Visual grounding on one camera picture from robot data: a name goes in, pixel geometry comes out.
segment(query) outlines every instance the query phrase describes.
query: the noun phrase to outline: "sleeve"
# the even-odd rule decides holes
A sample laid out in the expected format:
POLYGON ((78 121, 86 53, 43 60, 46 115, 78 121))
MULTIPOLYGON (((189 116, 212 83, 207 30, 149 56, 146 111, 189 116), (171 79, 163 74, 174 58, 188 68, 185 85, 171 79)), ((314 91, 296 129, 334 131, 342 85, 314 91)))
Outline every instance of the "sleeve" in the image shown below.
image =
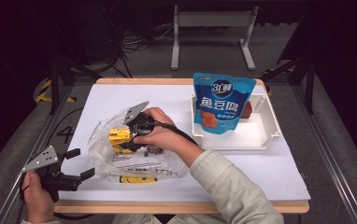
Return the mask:
POLYGON ((206 150, 190 167, 227 223, 279 224, 283 216, 263 190, 216 151, 206 150))
MULTIPOLYGON (((36 224, 61 224, 61 223, 62 223, 61 221, 54 220, 52 222, 43 222, 43 223, 36 223, 36 224)), ((33 222, 28 222, 26 220, 22 220, 21 224, 33 224, 33 222)))

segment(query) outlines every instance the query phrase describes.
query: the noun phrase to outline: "person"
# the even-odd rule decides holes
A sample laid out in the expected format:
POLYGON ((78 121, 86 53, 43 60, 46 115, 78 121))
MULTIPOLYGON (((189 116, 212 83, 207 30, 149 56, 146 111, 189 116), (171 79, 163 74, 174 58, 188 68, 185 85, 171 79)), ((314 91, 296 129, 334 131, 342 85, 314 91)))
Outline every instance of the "person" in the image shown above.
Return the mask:
MULTIPOLYGON (((159 107, 144 111, 155 120, 173 124, 159 107)), ((218 215, 176 215, 168 223, 283 223, 283 216, 265 197, 260 187, 253 183, 244 172, 237 169, 221 154, 213 150, 203 150, 183 136, 166 128, 155 126, 152 133, 134 138, 136 144, 150 144, 165 150, 174 151, 190 168, 193 178, 210 194, 219 210, 218 215)), ((54 205, 49 194, 41 188, 36 173, 28 173, 23 186, 30 186, 24 192, 28 216, 22 221, 27 223, 57 224, 53 221, 54 205)), ((116 215, 113 224, 161 222, 153 215, 116 215)))

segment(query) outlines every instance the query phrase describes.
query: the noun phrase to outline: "brand logo on package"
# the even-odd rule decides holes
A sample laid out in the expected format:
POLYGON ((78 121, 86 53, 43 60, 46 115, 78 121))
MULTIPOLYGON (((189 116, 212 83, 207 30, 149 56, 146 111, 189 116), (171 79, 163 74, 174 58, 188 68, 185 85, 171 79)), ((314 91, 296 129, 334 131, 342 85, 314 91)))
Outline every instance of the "brand logo on package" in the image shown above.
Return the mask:
POLYGON ((211 90, 216 97, 224 98, 232 93, 232 83, 225 79, 219 79, 211 85, 211 90))

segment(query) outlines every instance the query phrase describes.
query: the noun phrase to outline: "hand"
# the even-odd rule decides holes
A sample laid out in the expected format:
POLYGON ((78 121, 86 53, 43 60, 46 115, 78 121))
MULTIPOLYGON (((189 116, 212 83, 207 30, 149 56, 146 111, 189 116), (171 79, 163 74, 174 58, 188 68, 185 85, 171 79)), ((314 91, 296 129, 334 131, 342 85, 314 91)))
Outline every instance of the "hand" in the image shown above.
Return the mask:
POLYGON ((53 221, 54 203, 50 194, 42 189, 41 179, 36 172, 29 172, 24 177, 22 189, 27 205, 27 221, 33 223, 53 221))
MULTIPOLYGON (((159 107, 153 107, 144 111, 161 123, 172 124, 174 122, 159 107)), ((172 150, 190 167, 195 159, 204 152, 198 145, 188 141, 183 136, 161 126, 155 126, 152 133, 137 136, 133 139, 136 144, 150 144, 157 147, 172 150)))

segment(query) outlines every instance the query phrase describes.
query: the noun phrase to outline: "white plastic tray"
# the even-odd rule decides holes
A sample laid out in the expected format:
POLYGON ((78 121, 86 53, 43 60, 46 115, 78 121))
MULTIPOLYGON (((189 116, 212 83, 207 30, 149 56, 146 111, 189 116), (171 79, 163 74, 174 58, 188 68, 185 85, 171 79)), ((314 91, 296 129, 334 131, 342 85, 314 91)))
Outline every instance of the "white plastic tray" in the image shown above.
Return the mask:
MULTIPOLYGON (((234 131, 223 134, 205 132, 193 123, 193 139, 204 149, 219 151, 265 150, 273 138, 281 135, 278 120, 266 94, 252 94, 249 98, 252 113, 249 119, 241 119, 234 131)), ((192 95, 192 119, 195 96, 192 95)))

